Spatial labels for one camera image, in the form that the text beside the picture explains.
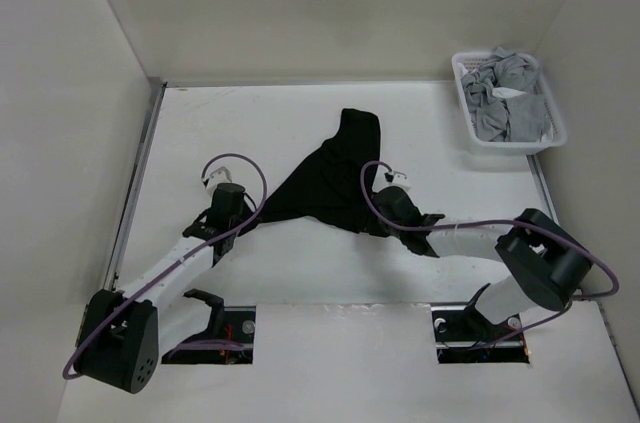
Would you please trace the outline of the black tank top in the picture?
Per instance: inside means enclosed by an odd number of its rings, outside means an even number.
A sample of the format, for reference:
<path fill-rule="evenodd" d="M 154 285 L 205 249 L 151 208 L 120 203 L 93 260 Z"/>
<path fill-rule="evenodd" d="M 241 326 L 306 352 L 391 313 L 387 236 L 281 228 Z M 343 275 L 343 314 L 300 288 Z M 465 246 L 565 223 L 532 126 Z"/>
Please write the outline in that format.
<path fill-rule="evenodd" d="M 269 195 L 256 222 L 277 223 L 311 217 L 352 233 L 367 229 L 371 212 L 360 172 L 380 158 L 378 116 L 357 109 L 341 111 L 336 134 L 305 157 Z"/>

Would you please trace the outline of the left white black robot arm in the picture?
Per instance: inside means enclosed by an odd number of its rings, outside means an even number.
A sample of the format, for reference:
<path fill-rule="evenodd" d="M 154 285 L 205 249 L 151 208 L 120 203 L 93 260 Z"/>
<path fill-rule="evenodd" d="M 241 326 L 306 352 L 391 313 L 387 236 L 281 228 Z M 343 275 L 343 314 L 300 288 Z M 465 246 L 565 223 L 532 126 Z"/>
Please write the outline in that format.
<path fill-rule="evenodd" d="M 220 183 L 211 203 L 169 253 L 137 279 L 101 289 L 86 306 L 76 350 L 63 375 L 89 377 L 127 393 L 140 392 L 163 357 L 191 337 L 214 348 L 224 330 L 222 298 L 194 286 L 233 248 L 251 212 L 246 190 Z"/>

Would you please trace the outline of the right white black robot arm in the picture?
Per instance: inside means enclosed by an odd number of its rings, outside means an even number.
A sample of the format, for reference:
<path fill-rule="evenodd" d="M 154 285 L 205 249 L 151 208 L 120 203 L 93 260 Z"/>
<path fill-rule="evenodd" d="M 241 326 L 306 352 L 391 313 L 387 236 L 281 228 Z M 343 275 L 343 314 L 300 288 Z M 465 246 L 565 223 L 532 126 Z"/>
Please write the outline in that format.
<path fill-rule="evenodd" d="M 509 275 L 482 286 L 461 312 L 459 326 L 482 345 L 509 318 L 532 308 L 555 317 L 565 313 L 596 264 L 581 244 L 533 208 L 514 220 L 461 222 L 421 213 L 397 186 L 378 193 L 364 190 L 363 196 L 381 232 L 416 255 L 478 258 L 505 266 Z"/>

